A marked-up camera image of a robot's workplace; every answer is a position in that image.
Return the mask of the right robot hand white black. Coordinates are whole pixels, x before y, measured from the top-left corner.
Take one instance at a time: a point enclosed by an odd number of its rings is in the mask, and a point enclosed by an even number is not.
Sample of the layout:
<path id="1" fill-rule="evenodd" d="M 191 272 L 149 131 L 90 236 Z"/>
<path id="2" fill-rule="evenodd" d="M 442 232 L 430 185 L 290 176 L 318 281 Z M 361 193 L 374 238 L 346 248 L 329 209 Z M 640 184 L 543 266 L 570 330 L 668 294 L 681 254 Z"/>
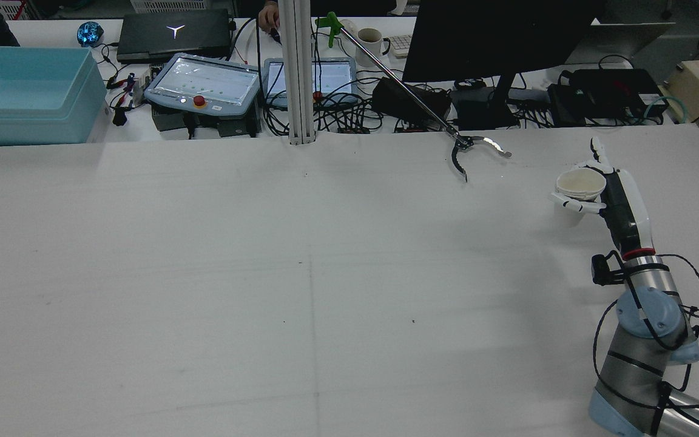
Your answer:
<path id="1" fill-rule="evenodd" d="M 591 160 L 558 176 L 549 199 L 565 210 L 604 219 L 623 260 L 655 255 L 649 213 L 632 174 L 610 163 L 598 137 L 591 138 L 590 151 Z"/>

